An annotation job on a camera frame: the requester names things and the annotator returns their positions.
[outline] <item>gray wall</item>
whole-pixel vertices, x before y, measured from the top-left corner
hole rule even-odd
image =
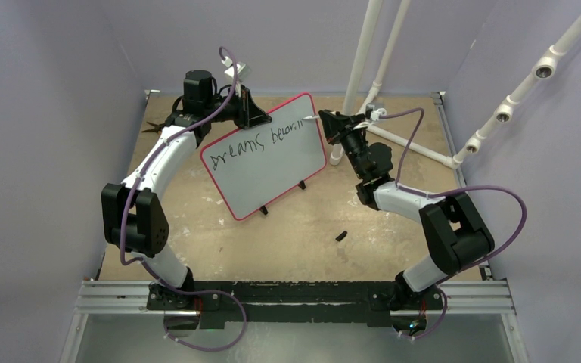
[[[367,1],[101,0],[145,88],[180,93],[187,70],[224,82],[217,48],[253,68],[256,93],[344,92]],[[496,0],[415,0],[384,80],[386,93],[444,90]],[[399,2],[386,0],[360,89],[370,89]]]
[[[498,2],[446,94],[457,147],[580,13],[581,1]],[[504,185],[528,204],[522,235],[492,265],[509,280],[537,362],[581,361],[581,42],[558,67],[463,168],[468,184]],[[473,195],[502,242],[519,209],[506,197]]]
[[[0,1],[0,361],[55,362],[144,95],[97,2]]]

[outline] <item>metal frame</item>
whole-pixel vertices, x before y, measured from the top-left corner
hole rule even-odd
[[[438,92],[433,92],[430,96],[440,117],[440,124],[449,152],[454,155],[455,145],[452,142],[449,124],[444,113],[442,97]],[[466,186],[461,169],[454,169],[454,177],[460,187]],[[480,264],[480,267],[489,268],[488,262]],[[150,281],[84,281],[79,291],[73,320],[59,362],[76,361],[83,332],[90,315],[196,315],[196,312],[191,310],[147,310],[146,302],[148,301],[148,285],[150,283]],[[514,362],[529,362],[517,326],[511,292],[506,281],[448,281],[441,287],[449,297],[447,314],[500,315],[504,327],[503,337],[507,340]],[[408,316],[418,313],[415,310],[402,310],[391,312],[391,316]],[[427,313],[436,315],[441,311],[429,310]]]
[[[184,315],[193,310],[146,309],[150,281],[84,281],[76,300],[76,315]],[[514,314],[506,281],[449,281],[442,284],[449,297],[448,314]],[[430,314],[440,311],[430,310]],[[391,312],[392,316],[417,315],[417,310]]]

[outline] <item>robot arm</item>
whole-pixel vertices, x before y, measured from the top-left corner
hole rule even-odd
[[[342,144],[362,180],[356,186],[360,201],[372,209],[405,216],[424,229],[429,255],[396,276],[392,308],[417,299],[429,287],[493,251],[493,237],[468,194],[429,198],[427,192],[416,195],[396,185],[389,176],[393,168],[390,147],[369,146],[366,131],[360,127],[370,118],[370,110],[355,116],[321,110],[319,116],[327,142]]]
[[[227,67],[232,66],[229,58],[225,59],[225,64]],[[238,77],[243,78],[243,71],[247,67],[238,64],[237,69]],[[230,81],[234,77],[233,72],[227,72],[226,76]],[[119,185],[108,184],[101,192],[105,239],[108,243],[119,247],[122,215],[126,199],[132,190],[130,186],[140,176],[139,171],[148,163],[149,167],[141,177],[132,197],[135,213],[128,214],[125,226],[125,249],[133,256],[140,257],[166,283],[183,290],[193,289],[192,273],[177,259],[168,246],[169,226],[160,198],[179,167],[194,153],[210,132],[211,123],[231,119],[238,128],[249,129],[271,122],[270,115],[254,104],[250,90],[240,82],[236,82],[235,95],[215,118],[168,142],[174,134],[207,118],[225,101],[225,97],[221,96],[216,89],[213,90],[213,87],[216,88],[215,84],[216,80],[206,70],[193,70],[186,73],[182,110],[177,110],[176,106],[173,107],[172,114],[163,124],[157,143],[137,169]]]

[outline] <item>pvc pipe elbow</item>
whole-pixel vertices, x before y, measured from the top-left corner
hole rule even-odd
[[[537,79],[549,79],[553,77],[555,74],[555,67],[558,66],[558,60],[561,56],[553,53],[551,49],[549,49],[538,63],[533,66],[533,76]]]
[[[446,157],[444,159],[444,163],[443,163],[444,166],[446,166],[447,168],[451,168],[451,169],[457,169],[460,167],[461,164],[462,164],[462,162],[458,163],[452,157]]]
[[[498,108],[496,108],[496,111],[493,113],[493,116],[496,118],[496,120],[500,123],[506,123],[508,121],[511,120],[511,118],[513,117],[513,111],[514,108],[507,104],[507,102],[502,102]]]
[[[464,158],[466,157],[466,154],[464,156],[461,156],[460,153],[457,153],[456,155],[453,156],[453,161],[452,161],[452,168],[453,169],[457,169],[460,167],[460,165],[462,165],[462,162],[464,161]]]
[[[328,162],[331,165],[338,165],[340,161],[342,161],[342,157],[344,155],[344,149],[341,144],[337,144],[333,147],[331,151],[331,157],[329,158]]]

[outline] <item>purple cable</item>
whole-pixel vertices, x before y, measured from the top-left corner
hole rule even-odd
[[[209,293],[216,293],[218,295],[224,295],[227,296],[229,298],[231,298],[233,301],[235,301],[235,303],[237,304],[237,306],[239,306],[239,309],[241,310],[241,316],[244,318],[244,323],[241,327],[241,331],[239,333],[239,335],[237,336],[237,338],[235,338],[235,340],[233,340],[232,342],[224,345],[224,346],[218,346],[216,348],[207,348],[204,346],[196,346],[194,344],[190,344],[190,343],[186,343],[183,340],[179,340],[179,338],[174,337],[167,329],[166,326],[164,325],[164,330],[166,330],[166,335],[173,341],[175,341],[176,343],[182,344],[184,346],[187,346],[189,348],[192,349],[196,349],[196,350],[200,350],[202,352],[220,352],[222,350],[228,349],[232,346],[234,346],[235,344],[237,344],[237,342],[239,341],[239,339],[242,338],[242,336],[244,335],[245,331],[246,331],[246,326],[247,326],[247,322],[246,322],[246,311],[244,310],[244,306],[241,305],[241,302],[239,302],[239,300],[237,300],[237,298],[235,298],[234,296],[232,296],[229,293],[226,293],[224,291],[219,291],[219,290],[206,290],[206,291],[193,291],[193,292],[186,292],[186,291],[180,291],[179,289],[177,289],[176,287],[174,287],[171,284],[168,284],[165,280],[163,280],[161,277],[159,277],[159,275],[157,275],[157,273],[146,263],[146,261],[141,258],[141,257],[135,257],[129,261],[126,261],[126,226],[128,224],[128,214],[130,211],[130,205],[132,204],[132,197],[135,195],[135,192],[137,191],[137,187],[139,186],[139,183],[141,182],[141,180],[143,179],[143,176],[146,174],[146,171],[148,170],[148,168],[150,168],[150,166],[152,165],[152,163],[154,162],[155,158],[157,158],[157,156],[161,153],[161,151],[163,151],[163,149],[170,144],[172,141],[174,141],[176,138],[178,138],[179,136],[183,135],[185,132],[189,132],[193,129],[196,129],[199,126],[202,126],[204,123],[209,122],[210,120],[212,120],[213,118],[215,118],[215,116],[217,116],[220,112],[222,112],[222,110],[224,110],[224,108],[226,107],[226,105],[229,103],[229,101],[231,100],[232,96],[235,94],[235,86],[237,85],[237,59],[235,59],[235,56],[232,54],[231,51],[229,51],[228,49],[224,48],[224,47],[219,47],[219,56],[222,59],[225,59],[225,56],[223,54],[223,52],[228,53],[228,56],[232,59],[232,67],[233,67],[233,72],[235,74],[235,77],[233,77],[232,80],[232,85],[230,88],[230,91],[228,91],[228,96],[226,97],[226,99],[222,102],[221,105],[219,105],[219,107],[217,107],[217,109],[211,113],[208,117],[206,117],[205,119],[202,119],[200,122],[195,123],[193,125],[190,125],[189,127],[175,133],[172,134],[172,136],[170,136],[169,138],[166,139],[166,142],[163,142],[161,145],[159,145],[154,152],[146,159],[143,167],[139,170],[139,176],[135,179],[135,182],[132,184],[132,187],[130,188],[130,192],[128,194],[128,197],[126,198],[126,205],[123,208],[123,214],[121,216],[121,234],[120,234],[120,242],[119,242],[119,251],[120,251],[120,260],[121,260],[121,264],[124,266],[130,265],[133,262],[139,261],[141,262],[141,265],[144,266],[144,268],[146,269],[146,271],[155,279],[157,280],[158,283],[162,284],[163,286],[167,287],[168,289],[170,289],[171,291],[181,294],[181,295],[207,295]]]
[[[402,175],[402,166],[404,164],[404,159],[406,158],[406,153],[409,151],[409,146],[413,142],[413,138],[415,138],[415,133],[418,131],[420,124],[422,123],[422,119],[424,118],[424,109],[414,108],[412,110],[407,110],[407,111],[404,111],[401,113],[396,113],[394,115],[380,116],[381,119],[393,119],[396,117],[407,115],[409,113],[413,113],[413,112],[418,111],[418,110],[421,111],[420,119],[418,120],[418,123],[415,124],[415,127],[413,128],[413,132],[411,133],[411,136],[409,137],[409,141],[406,143],[406,146],[404,147],[404,151],[402,152],[402,156],[399,158],[399,165],[397,166],[397,177],[395,178],[395,186],[398,189],[401,189],[403,191],[407,191],[411,194],[415,194],[415,195],[418,195],[420,197],[426,197],[426,198],[430,198],[430,199],[435,199],[435,198],[439,198],[439,197],[448,197],[449,195],[455,195],[455,194],[463,193],[466,191],[501,191],[501,192],[509,194],[513,198],[515,198],[515,200],[520,204],[520,209],[522,212],[520,215],[520,222],[517,224],[515,231],[509,237],[509,239],[506,240],[506,242],[504,242],[500,247],[498,247],[495,251],[493,251],[489,255],[484,256],[482,259],[478,259],[477,261],[472,262],[471,264],[462,268],[460,271],[458,271],[455,274],[455,275],[457,275],[463,271],[468,270],[469,268],[472,268],[474,266],[479,265],[482,262],[488,261],[489,259],[499,255],[502,251],[504,251],[507,247],[509,247],[509,245],[511,245],[513,243],[513,241],[517,238],[517,236],[522,232],[522,228],[524,228],[524,224],[527,222],[527,205],[525,204],[524,200],[522,200],[522,198],[519,195],[517,195],[515,192],[513,192],[510,189],[500,187],[498,185],[474,185],[474,186],[458,188],[458,189],[454,189],[452,191],[444,191],[442,193],[435,193],[435,194],[424,193],[422,191],[418,191],[416,189],[412,189],[412,188],[406,187],[404,185],[401,185],[399,183],[399,178]],[[437,283],[441,284],[445,281],[448,281],[450,278],[452,278],[455,275],[446,276],[445,278],[438,281]],[[435,324],[431,328],[427,329],[427,331],[425,331],[422,335],[417,336],[415,339],[420,339],[420,338],[427,336],[428,334],[432,333],[435,329],[437,329],[437,327],[439,327],[440,324],[442,323],[442,319],[446,315],[446,310],[448,309],[448,304],[447,304],[446,294],[442,291],[442,289],[440,289],[440,292],[442,292],[442,295],[444,297],[444,307],[442,310],[442,314],[440,315],[440,317],[437,319],[437,321],[435,322]]]
[[[166,336],[168,338],[170,338],[173,342],[175,343],[179,343],[182,344],[183,346],[187,346],[188,348],[192,348],[192,349],[196,349],[199,350],[201,352],[221,352],[222,350],[226,350],[232,346],[234,346],[235,344],[237,344],[237,342],[244,336],[244,334],[246,333],[246,310],[244,310],[244,306],[241,305],[241,302],[239,302],[239,300],[237,300],[236,297],[232,296],[230,293],[226,293],[225,291],[220,291],[220,290],[205,290],[205,291],[181,291],[179,289],[177,289],[176,287],[174,287],[171,284],[168,284],[165,280],[163,280],[162,278],[159,277],[159,275],[157,275],[157,273],[155,273],[155,271],[146,263],[146,262],[142,262],[141,263],[144,268],[146,269],[146,271],[155,279],[157,280],[158,283],[162,284],[163,286],[169,288],[171,291],[178,293],[180,295],[186,295],[186,296],[191,296],[191,295],[209,295],[211,293],[216,293],[218,295],[223,295],[223,296],[227,296],[230,299],[232,299],[232,301],[234,301],[237,306],[239,307],[239,310],[241,311],[241,317],[244,319],[244,323],[241,325],[241,330],[239,331],[239,334],[237,335],[237,337],[231,341],[230,343],[224,345],[224,346],[218,346],[218,347],[213,347],[213,348],[207,348],[205,346],[196,346],[194,344],[185,342],[184,340],[180,340],[179,338],[175,337],[174,335],[172,335],[170,333],[170,331],[168,331],[168,327],[166,326],[166,322],[163,322],[163,331],[166,332]]]
[[[482,262],[485,262],[489,259],[492,259],[493,257],[500,254],[500,252],[504,251],[507,247],[509,247],[510,244],[513,243],[513,241],[517,238],[517,236],[522,232],[522,228],[524,228],[524,224],[527,223],[527,205],[525,204],[524,200],[522,200],[522,198],[519,195],[517,195],[515,192],[513,192],[512,190],[504,188],[504,187],[500,187],[498,185],[474,185],[474,186],[454,189],[452,191],[444,191],[442,193],[436,193],[436,194],[426,194],[426,193],[423,193],[421,191],[417,191],[415,189],[405,187],[404,185],[398,185],[397,187],[399,189],[402,189],[403,191],[408,191],[411,194],[419,195],[420,197],[428,197],[431,199],[440,198],[440,197],[448,197],[449,195],[455,195],[455,194],[463,193],[466,191],[501,191],[503,193],[511,195],[520,204],[520,210],[522,212],[520,215],[520,222],[517,224],[515,231],[509,237],[509,239],[507,239],[506,242],[504,242],[500,247],[498,247],[495,251],[491,252],[489,255],[484,256],[482,259],[478,259],[476,262],[473,262],[473,263],[467,265],[466,267],[464,267],[463,269],[461,269],[460,271],[458,271],[458,274],[460,272],[468,270],[469,268],[477,266]],[[441,284],[441,283],[449,280],[453,276],[454,275],[449,275],[449,276],[445,277],[444,279],[438,281],[438,284]]]
[[[411,137],[409,138],[409,142],[407,142],[406,146],[404,147],[404,151],[402,152],[402,156],[399,158],[399,164],[397,166],[397,176],[395,177],[395,184],[396,185],[397,185],[397,182],[399,181],[400,176],[402,176],[402,165],[404,164],[404,159],[406,158],[406,151],[411,146],[411,142],[413,142],[413,138],[415,137],[415,133],[420,128],[420,124],[422,124],[422,120],[424,119],[424,108],[417,107],[417,108],[413,108],[411,110],[406,110],[404,112],[395,113],[393,115],[380,116],[381,119],[395,119],[397,117],[406,116],[406,115],[409,115],[411,113],[418,112],[418,111],[420,111],[420,118],[418,119],[418,122],[415,124],[415,128],[413,129],[413,133],[411,134]]]
[[[442,289],[439,286],[437,287],[437,289],[440,291],[440,294],[442,295],[443,298],[442,314],[440,314],[440,317],[435,321],[435,323],[430,328],[426,329],[422,334],[412,337],[413,340],[422,339],[428,336],[429,334],[433,333],[437,329],[437,327],[439,327],[440,324],[442,324],[442,320],[446,316],[446,311],[449,309],[449,298],[446,296],[444,291],[442,291]]]

